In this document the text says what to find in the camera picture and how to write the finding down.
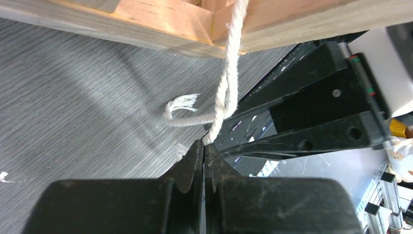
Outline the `pink unicorn print cushion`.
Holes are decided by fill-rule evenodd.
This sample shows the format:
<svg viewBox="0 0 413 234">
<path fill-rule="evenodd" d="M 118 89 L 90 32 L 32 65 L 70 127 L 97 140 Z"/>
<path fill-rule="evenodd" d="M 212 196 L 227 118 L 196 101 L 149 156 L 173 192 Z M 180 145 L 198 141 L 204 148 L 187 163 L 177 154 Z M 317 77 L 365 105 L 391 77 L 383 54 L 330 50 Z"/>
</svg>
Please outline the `pink unicorn print cushion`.
<svg viewBox="0 0 413 234">
<path fill-rule="evenodd" d="M 204 145 L 212 144 L 217 138 L 222 124 L 234 114 L 238 105 L 238 60 L 241 45 L 242 27 L 246 17 L 249 1 L 235 1 L 232 10 L 231 22 L 228 24 L 228 37 L 225 49 L 225 62 L 222 76 L 215 95 L 214 113 L 197 117 L 174 119 L 172 113 L 176 110 L 189 110 L 193 108 L 198 94 L 176 97 L 166 104 L 164 111 L 165 123 L 173 127 L 188 127 L 211 123 L 208 133 L 202 138 Z"/>
</svg>

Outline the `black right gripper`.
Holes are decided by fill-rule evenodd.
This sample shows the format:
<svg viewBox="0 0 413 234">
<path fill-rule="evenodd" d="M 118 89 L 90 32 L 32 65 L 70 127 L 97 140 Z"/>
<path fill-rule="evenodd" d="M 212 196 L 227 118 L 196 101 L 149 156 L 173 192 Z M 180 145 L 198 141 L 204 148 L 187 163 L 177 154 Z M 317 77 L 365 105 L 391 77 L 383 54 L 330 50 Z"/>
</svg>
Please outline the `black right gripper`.
<svg viewBox="0 0 413 234">
<path fill-rule="evenodd" d="M 234 117 L 272 105 L 278 134 L 220 151 L 223 158 L 291 159 L 343 150 L 382 150 L 390 143 L 360 58 L 344 60 L 326 42 L 238 105 Z"/>
</svg>

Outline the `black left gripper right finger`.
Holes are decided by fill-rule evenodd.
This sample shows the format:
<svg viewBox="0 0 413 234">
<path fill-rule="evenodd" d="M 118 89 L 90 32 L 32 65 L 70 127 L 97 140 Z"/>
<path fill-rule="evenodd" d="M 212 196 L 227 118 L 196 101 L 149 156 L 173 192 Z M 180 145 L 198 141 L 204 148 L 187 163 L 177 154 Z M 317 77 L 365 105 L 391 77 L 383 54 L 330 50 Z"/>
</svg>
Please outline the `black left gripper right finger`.
<svg viewBox="0 0 413 234">
<path fill-rule="evenodd" d="M 241 176 L 204 147 L 209 234 L 359 234 L 344 187 L 325 178 Z"/>
</svg>

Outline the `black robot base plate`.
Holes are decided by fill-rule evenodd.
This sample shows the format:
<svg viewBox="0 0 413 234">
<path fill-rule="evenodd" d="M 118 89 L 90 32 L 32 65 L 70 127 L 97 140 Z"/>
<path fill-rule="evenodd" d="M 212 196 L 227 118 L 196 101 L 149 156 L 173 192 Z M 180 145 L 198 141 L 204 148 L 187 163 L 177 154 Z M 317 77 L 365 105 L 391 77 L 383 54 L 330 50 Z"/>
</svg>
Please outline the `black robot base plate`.
<svg viewBox="0 0 413 234">
<path fill-rule="evenodd" d="M 264 88 L 273 84 L 287 69 L 315 49 L 313 42 L 304 42 L 292 47 L 275 66 L 246 94 L 238 105 L 234 117 L 224 122 L 215 145 L 221 152 L 228 148 L 252 143 L 255 140 L 274 135 L 274 127 L 269 108 L 279 101 Z M 223 155 L 229 165 L 243 176 L 267 177 L 278 162 L 251 156 Z"/>
</svg>

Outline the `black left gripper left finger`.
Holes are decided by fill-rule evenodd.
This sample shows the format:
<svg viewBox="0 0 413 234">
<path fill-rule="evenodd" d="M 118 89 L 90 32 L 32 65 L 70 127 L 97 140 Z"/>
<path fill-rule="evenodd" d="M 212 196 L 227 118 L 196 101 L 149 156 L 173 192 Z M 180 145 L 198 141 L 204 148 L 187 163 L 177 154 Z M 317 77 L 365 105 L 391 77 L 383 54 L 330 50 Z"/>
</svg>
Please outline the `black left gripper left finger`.
<svg viewBox="0 0 413 234">
<path fill-rule="evenodd" d="M 59 180 L 42 193 L 25 234 L 197 234 L 204 145 L 155 179 Z"/>
</svg>

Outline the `wooden slatted pet bed frame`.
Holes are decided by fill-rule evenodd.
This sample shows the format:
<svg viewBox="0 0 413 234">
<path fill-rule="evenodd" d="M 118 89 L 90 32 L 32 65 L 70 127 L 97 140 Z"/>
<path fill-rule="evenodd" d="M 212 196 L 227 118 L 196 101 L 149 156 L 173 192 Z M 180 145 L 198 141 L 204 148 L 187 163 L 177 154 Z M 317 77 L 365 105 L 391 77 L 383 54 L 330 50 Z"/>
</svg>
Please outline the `wooden slatted pet bed frame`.
<svg viewBox="0 0 413 234">
<path fill-rule="evenodd" d="M 3 0 L 5 19 L 172 51 L 225 56 L 232 0 Z M 410 22 L 410 0 L 252 0 L 241 53 Z"/>
</svg>

